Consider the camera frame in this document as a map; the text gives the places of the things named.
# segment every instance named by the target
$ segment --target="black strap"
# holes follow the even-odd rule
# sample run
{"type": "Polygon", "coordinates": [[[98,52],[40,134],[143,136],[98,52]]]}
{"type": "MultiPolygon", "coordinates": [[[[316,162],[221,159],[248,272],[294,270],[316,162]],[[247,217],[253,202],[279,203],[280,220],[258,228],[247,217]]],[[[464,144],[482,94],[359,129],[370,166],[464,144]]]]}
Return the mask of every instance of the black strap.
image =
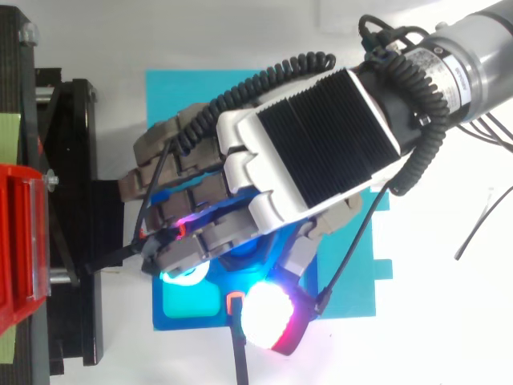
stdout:
{"type": "Polygon", "coordinates": [[[242,298],[232,298],[232,332],[233,356],[235,358],[235,372],[237,385],[249,385],[248,364],[246,363],[246,337],[240,324],[242,312],[242,298]]]}

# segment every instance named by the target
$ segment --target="light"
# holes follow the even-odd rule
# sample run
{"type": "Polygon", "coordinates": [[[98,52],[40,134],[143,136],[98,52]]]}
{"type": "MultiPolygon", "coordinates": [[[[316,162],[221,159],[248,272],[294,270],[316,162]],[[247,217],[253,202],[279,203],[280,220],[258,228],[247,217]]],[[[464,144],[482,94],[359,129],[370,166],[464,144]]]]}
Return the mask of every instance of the light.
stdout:
{"type": "Polygon", "coordinates": [[[168,273],[160,273],[160,279],[164,283],[178,286],[194,286],[204,280],[210,268],[210,261],[206,261],[201,265],[190,269],[176,278],[169,277],[168,273]]]}
{"type": "Polygon", "coordinates": [[[293,312],[292,300],[279,285],[256,283],[244,299],[240,316],[246,339],[271,349],[284,334],[293,312]]]}

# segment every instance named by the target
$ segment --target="bolt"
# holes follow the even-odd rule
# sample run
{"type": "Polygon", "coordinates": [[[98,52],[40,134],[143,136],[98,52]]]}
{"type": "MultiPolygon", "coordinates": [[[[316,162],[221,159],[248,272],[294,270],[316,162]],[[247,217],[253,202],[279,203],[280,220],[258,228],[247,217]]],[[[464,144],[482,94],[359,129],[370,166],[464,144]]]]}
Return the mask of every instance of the bolt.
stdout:
{"type": "Polygon", "coordinates": [[[435,30],[441,30],[442,28],[445,28],[446,26],[449,26],[449,24],[447,24],[446,22],[439,22],[436,25],[435,30]]]}
{"type": "Polygon", "coordinates": [[[19,41],[27,47],[36,47],[39,44],[39,29],[32,22],[26,22],[19,32],[19,41]]]}
{"type": "Polygon", "coordinates": [[[428,115],[422,115],[420,118],[418,118],[418,122],[422,127],[425,127],[431,123],[431,118],[428,115]]]}
{"type": "Polygon", "coordinates": [[[43,181],[45,182],[48,191],[52,193],[55,190],[55,186],[59,184],[59,177],[55,175],[54,170],[50,169],[43,177],[43,181]]]}

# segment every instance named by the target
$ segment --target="sticker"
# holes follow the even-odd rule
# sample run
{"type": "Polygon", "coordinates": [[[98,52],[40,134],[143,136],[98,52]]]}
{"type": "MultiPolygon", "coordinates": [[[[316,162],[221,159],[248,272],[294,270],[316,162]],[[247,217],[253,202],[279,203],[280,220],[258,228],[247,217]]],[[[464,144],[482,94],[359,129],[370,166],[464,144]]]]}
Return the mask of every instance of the sticker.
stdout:
{"type": "Polygon", "coordinates": [[[456,79],[462,106],[470,103],[472,100],[471,85],[468,83],[467,74],[465,73],[463,66],[453,55],[447,56],[443,61],[449,67],[450,72],[452,72],[452,75],[456,79]]]}
{"type": "Polygon", "coordinates": [[[433,50],[416,48],[405,56],[433,79],[432,84],[436,84],[443,93],[450,114],[471,101],[467,76],[453,55],[447,55],[441,47],[435,47],[433,50]]]}

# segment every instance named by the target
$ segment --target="white surface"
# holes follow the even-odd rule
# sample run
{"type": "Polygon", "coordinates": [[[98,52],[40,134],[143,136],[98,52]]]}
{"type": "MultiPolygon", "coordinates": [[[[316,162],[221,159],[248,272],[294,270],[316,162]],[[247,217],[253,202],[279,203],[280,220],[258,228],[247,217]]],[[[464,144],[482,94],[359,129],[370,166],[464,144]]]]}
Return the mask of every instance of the white surface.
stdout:
{"type": "MultiPolygon", "coordinates": [[[[353,26],[361,4],[378,9],[370,0],[340,3],[353,26]]],[[[356,30],[318,32],[314,0],[16,4],[41,31],[36,63],[63,67],[66,79],[87,78],[99,90],[102,177],[120,177],[135,166],[131,145],[146,128],[147,67],[266,67],[308,50],[333,51],[339,64],[362,58],[356,30]]],[[[433,30],[451,17],[426,14],[420,25],[433,30]]],[[[497,116],[513,127],[506,119],[511,107],[497,116]]],[[[500,193],[513,184],[512,164],[511,154],[451,132],[422,183],[374,219],[375,257],[394,261],[394,280],[376,283],[378,316],[314,322],[289,358],[248,346],[251,384],[512,384],[513,197],[488,218],[463,259],[452,259],[488,188],[500,193]]],[[[128,205],[127,217],[137,210],[128,205]]],[[[126,226],[127,240],[132,226],[126,226]]],[[[52,385],[234,384],[228,329],[152,331],[151,286],[139,265],[135,258],[120,273],[103,274],[102,362],[84,368],[81,360],[67,360],[66,374],[52,385]]]]}

